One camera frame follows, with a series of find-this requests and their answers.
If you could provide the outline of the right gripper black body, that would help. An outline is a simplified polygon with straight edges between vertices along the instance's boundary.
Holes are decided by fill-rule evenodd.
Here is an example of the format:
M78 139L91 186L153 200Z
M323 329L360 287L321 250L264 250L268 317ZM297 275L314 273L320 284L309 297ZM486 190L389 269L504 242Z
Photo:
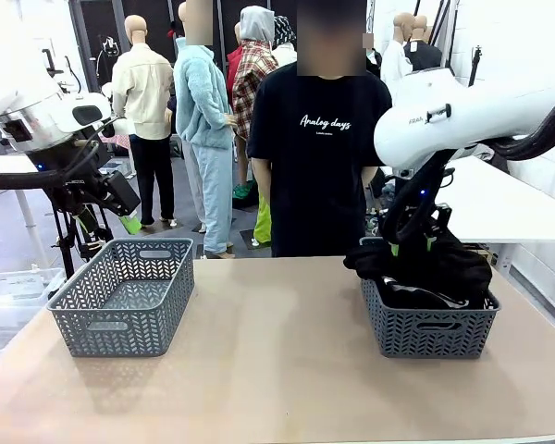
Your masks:
M435 241L448 229L451 216L452 208L446 203L434 203L421 215L416 206L408 206L394 225L394 242L402 244L421 238Z

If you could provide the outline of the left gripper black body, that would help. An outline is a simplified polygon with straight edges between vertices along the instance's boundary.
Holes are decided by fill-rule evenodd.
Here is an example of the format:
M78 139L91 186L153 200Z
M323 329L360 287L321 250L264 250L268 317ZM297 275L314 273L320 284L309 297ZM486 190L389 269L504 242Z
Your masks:
M69 168L57 170L54 184L44 187L44 192L56 209L79 216L84 206L95 204L100 208L121 215L121 173L116 170L102 172L106 163L97 156L79 160Z

